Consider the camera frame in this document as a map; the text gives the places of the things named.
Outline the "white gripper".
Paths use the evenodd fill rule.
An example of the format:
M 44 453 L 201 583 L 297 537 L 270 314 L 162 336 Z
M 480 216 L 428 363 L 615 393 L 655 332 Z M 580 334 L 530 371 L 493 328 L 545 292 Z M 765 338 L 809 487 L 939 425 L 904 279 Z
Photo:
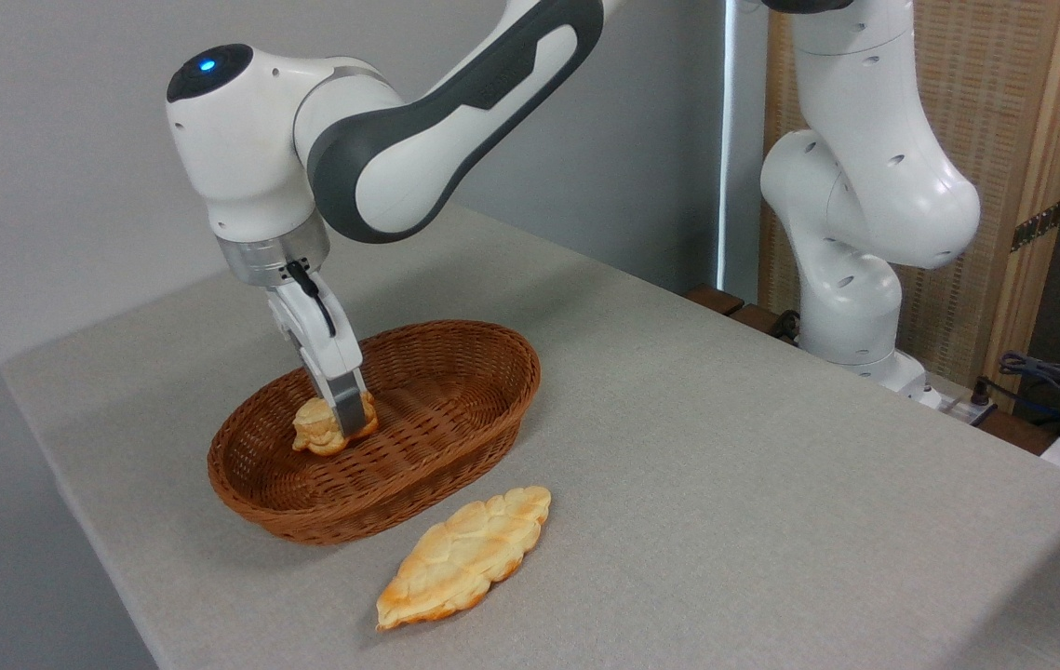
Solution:
M 278 329 L 287 336 L 310 376 L 317 396 L 325 399 L 346 438 L 369 425 L 365 403 L 363 351 L 338 298 L 326 281 L 313 278 L 317 297 L 292 281 L 267 289 Z

